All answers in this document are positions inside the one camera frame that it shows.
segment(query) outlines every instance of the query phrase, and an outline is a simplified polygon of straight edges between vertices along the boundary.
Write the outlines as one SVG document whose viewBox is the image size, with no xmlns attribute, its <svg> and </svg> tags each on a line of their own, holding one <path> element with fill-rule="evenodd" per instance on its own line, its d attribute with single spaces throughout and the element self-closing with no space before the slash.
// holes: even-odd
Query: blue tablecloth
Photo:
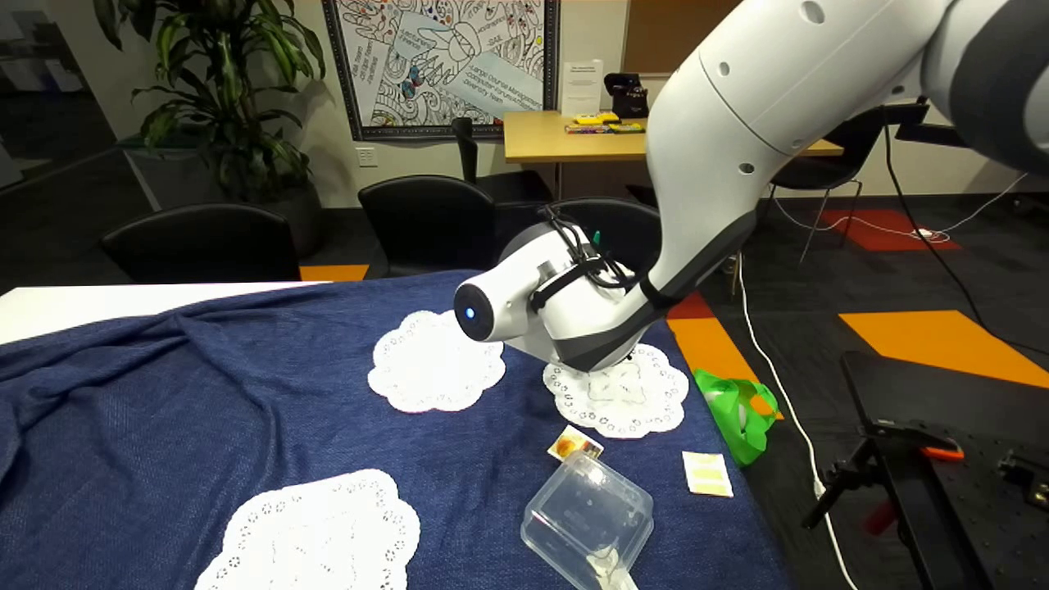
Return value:
<svg viewBox="0 0 1049 590">
<path fill-rule="evenodd" d="M 459 272 L 190 305 L 0 347 L 0 587 L 187 587 L 262 488 L 384 469 L 420 511 L 413 587 L 564 587 L 518 538 L 561 433 L 541 364 L 465 413 L 406 416 L 367 390 L 370 347 L 416 308 L 449 308 Z M 682 357 L 656 325 L 646 338 Z M 721 449 L 702 406 L 665 436 L 606 443 L 656 498 L 636 580 L 787 587 L 738 472 L 695 498 L 682 449 Z"/>
</svg>

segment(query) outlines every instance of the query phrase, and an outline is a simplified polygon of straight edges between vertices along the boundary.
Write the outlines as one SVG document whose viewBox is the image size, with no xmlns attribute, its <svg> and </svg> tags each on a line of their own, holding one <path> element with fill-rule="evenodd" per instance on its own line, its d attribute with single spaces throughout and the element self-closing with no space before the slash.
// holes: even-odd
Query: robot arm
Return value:
<svg viewBox="0 0 1049 590">
<path fill-rule="evenodd" d="M 1039 20 L 1029 36 L 997 46 L 997 56 L 1019 66 L 964 59 L 960 46 L 987 26 L 1013 33 L 1026 16 Z M 1046 0 L 744 0 L 652 105 L 646 157 L 662 216 L 656 266 L 623 282 L 616 262 L 593 256 L 584 229 L 528 229 L 502 266 L 459 285 L 462 331 L 577 370 L 623 361 L 659 311 L 741 249 L 770 177 L 849 115 L 901 92 L 901 75 L 921 59 L 928 95 L 947 105 L 960 134 L 987 138 L 970 141 L 974 148 L 1046 170 L 1049 49 L 1036 43 L 1046 23 Z M 1006 39 L 1000 30 L 983 36 L 983 49 Z M 974 89 L 987 102 L 997 82 L 970 79 L 974 62 L 1023 75 L 1023 98 L 1013 105 L 1023 102 L 1023 115 L 1006 118 L 1016 131 L 1010 138 L 1023 134 L 1019 148 L 987 134 L 1000 118 L 980 118 L 987 111 Z"/>
</svg>

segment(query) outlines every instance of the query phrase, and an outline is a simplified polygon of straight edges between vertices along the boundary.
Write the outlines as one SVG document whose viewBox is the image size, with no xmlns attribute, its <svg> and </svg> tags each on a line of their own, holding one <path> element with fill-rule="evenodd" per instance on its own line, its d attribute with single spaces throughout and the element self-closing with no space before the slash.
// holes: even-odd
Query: picture frame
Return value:
<svg viewBox="0 0 1049 590">
<path fill-rule="evenodd" d="M 325 0 L 354 141 L 429 144 L 452 118 L 557 108 L 561 0 Z"/>
</svg>

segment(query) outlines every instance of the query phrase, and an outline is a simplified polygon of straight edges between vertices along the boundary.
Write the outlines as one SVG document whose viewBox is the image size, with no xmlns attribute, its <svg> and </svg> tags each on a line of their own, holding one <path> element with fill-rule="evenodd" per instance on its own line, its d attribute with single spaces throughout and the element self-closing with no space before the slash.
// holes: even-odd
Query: black chair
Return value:
<svg viewBox="0 0 1049 590">
<path fill-rule="evenodd" d="M 384 266 L 367 275 L 488 269 L 498 262 L 495 203 L 456 177 L 393 177 L 357 193 Z"/>
<path fill-rule="evenodd" d="M 554 200 L 554 190 L 534 170 L 479 177 L 479 141 L 472 138 L 469 118 L 456 118 L 452 134 L 459 144 L 462 180 L 492 193 L 495 207 L 534 210 Z"/>
<path fill-rule="evenodd" d="M 161 210 L 102 236 L 131 282 L 282 282 L 298 279 L 292 229 L 246 203 Z"/>
<path fill-rule="evenodd" d="M 823 200 L 816 210 L 816 223 L 820 223 L 826 200 L 829 200 L 829 190 L 836 190 L 842 184 L 856 184 L 852 200 L 862 197 L 862 180 L 856 174 L 862 170 L 872 148 L 879 144 L 879 134 L 888 125 L 918 125 L 924 118 L 924 111 L 928 111 L 928 105 L 879 105 L 879 108 L 869 108 L 869 111 L 842 121 L 839 128 L 833 128 L 826 134 L 826 141 L 842 148 L 842 154 L 839 157 L 793 157 L 793 161 L 787 161 L 787 167 L 780 167 L 777 177 L 770 180 L 774 184 L 770 200 L 777 197 L 777 187 L 823 190 Z"/>
<path fill-rule="evenodd" d="M 662 226 L 656 207 L 623 197 L 561 200 L 544 207 L 561 220 L 584 226 L 590 243 L 629 269 L 652 269 L 662 246 Z"/>
</svg>

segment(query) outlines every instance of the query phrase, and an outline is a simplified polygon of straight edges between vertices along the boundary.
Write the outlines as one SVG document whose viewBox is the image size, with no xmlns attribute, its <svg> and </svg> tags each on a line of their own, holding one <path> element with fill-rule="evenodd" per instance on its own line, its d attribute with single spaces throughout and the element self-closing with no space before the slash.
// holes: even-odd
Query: paper doily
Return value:
<svg viewBox="0 0 1049 590">
<path fill-rule="evenodd" d="M 374 344 L 367 387 L 403 413 L 469 410 L 505 374 L 502 344 L 469 341 L 452 311 L 413 311 Z"/>
<path fill-rule="evenodd" d="M 685 420 L 688 377 L 649 344 L 639 344 L 623 364 L 587 374 L 547 364 L 544 384 L 564 420 L 610 439 L 669 433 Z"/>
<path fill-rule="evenodd" d="M 364 469 L 239 505 L 197 590 L 400 590 L 416 547 L 416 511 L 387 472 Z"/>
</svg>

